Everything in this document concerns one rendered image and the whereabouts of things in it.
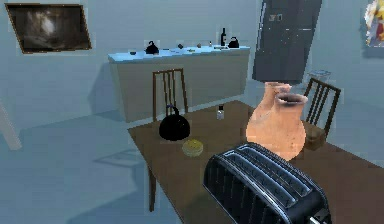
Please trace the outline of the dark framed wall picture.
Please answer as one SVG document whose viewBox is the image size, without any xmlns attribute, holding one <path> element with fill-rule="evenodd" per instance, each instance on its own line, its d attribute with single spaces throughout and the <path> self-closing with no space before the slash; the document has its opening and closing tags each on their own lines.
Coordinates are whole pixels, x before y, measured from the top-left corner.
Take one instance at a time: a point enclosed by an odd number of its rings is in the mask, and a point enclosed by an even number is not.
<svg viewBox="0 0 384 224">
<path fill-rule="evenodd" d="M 6 3 L 5 8 L 23 54 L 92 48 L 80 4 Z"/>
</svg>

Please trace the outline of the colourful wall picture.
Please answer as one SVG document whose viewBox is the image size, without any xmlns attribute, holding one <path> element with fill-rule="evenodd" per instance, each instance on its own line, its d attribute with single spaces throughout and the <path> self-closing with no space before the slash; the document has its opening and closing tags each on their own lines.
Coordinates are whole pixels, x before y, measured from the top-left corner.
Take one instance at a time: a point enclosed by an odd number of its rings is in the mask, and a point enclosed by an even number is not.
<svg viewBox="0 0 384 224">
<path fill-rule="evenodd" d="M 368 47 L 384 47 L 384 0 L 373 0 L 364 15 Z"/>
</svg>

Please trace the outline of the brown wooden slatted chair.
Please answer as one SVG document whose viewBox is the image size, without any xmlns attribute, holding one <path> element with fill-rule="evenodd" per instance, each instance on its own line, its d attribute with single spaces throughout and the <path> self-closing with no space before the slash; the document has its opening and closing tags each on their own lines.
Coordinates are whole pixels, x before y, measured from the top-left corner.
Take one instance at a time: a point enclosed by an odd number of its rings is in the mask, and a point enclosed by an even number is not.
<svg viewBox="0 0 384 224">
<path fill-rule="evenodd" d="M 339 97 L 341 95 L 341 90 L 331 84 L 311 78 L 304 93 L 306 97 L 309 96 L 313 86 L 315 86 L 315 91 L 310 103 L 308 114 L 303 120 L 303 124 L 306 131 L 304 148 L 315 151 L 322 147 L 326 142 Z M 318 122 L 322 112 L 325 109 L 325 103 L 331 91 L 334 92 L 332 103 L 330 109 L 326 111 L 327 119 L 325 125 L 323 128 L 320 128 L 318 126 Z"/>
<path fill-rule="evenodd" d="M 188 100 L 186 94 L 185 75 L 183 68 L 175 68 L 161 71 L 154 71 L 152 73 L 152 119 L 157 121 L 157 77 L 161 76 L 163 85 L 164 102 L 166 105 L 176 105 L 176 73 L 180 74 L 180 83 L 183 97 L 184 111 L 188 112 Z"/>
</svg>

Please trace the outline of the black toaster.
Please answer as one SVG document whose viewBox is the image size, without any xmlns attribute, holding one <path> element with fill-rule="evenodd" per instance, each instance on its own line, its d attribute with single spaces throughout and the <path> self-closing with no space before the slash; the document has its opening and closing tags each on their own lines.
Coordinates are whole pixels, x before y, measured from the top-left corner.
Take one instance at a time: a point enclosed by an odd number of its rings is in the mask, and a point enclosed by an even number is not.
<svg viewBox="0 0 384 224">
<path fill-rule="evenodd" d="M 322 188 L 256 143 L 212 156 L 203 186 L 235 224 L 332 224 Z"/>
</svg>

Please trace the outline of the clear glass bin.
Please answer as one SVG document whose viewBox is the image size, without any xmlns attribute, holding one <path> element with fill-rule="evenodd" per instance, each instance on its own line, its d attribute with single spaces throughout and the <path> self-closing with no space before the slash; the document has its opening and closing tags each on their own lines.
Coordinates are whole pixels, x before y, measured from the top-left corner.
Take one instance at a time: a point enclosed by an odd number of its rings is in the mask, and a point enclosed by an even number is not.
<svg viewBox="0 0 384 224">
<path fill-rule="evenodd" d="M 331 73 L 326 70 L 312 70 L 308 73 L 309 78 L 317 79 L 321 82 L 327 83 Z"/>
</svg>

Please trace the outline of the terracotta clay vase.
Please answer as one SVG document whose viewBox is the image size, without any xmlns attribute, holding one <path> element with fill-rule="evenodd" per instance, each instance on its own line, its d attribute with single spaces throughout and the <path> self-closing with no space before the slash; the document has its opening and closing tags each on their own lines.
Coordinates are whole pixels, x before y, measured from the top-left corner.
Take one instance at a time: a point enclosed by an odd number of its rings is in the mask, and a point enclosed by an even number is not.
<svg viewBox="0 0 384 224">
<path fill-rule="evenodd" d="M 271 110 L 246 128 L 248 142 L 257 143 L 289 161 L 303 149 L 306 132 L 301 114 L 308 98 L 293 93 L 279 93 Z"/>
<path fill-rule="evenodd" d="M 257 120 L 266 115 L 274 105 L 275 96 L 279 93 L 288 93 L 290 89 L 291 85 L 286 83 L 266 82 L 263 98 L 253 111 L 251 119 Z"/>
</svg>

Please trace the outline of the grey counter with blue top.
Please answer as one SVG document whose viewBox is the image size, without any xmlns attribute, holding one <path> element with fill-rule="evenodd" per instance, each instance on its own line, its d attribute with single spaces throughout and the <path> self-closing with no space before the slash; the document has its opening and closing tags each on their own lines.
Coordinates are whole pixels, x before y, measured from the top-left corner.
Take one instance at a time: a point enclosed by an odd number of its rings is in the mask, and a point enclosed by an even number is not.
<svg viewBox="0 0 384 224">
<path fill-rule="evenodd" d="M 250 49 L 174 48 L 157 55 L 138 51 L 108 56 L 119 110 L 126 122 L 153 116 L 157 108 L 164 111 L 160 76 L 155 72 L 177 70 L 175 77 L 185 78 L 186 88 L 176 85 L 177 106 L 193 107 L 223 98 L 241 95 L 245 90 Z"/>
</svg>

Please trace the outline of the dark grey fridge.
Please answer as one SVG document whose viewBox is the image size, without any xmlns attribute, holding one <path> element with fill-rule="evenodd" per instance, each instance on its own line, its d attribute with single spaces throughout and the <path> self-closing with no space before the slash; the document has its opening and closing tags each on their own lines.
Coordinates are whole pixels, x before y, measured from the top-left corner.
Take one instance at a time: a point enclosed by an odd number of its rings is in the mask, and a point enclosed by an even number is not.
<svg viewBox="0 0 384 224">
<path fill-rule="evenodd" d="M 322 0 L 265 0 L 265 3 L 252 78 L 259 82 L 300 84 Z"/>
</svg>

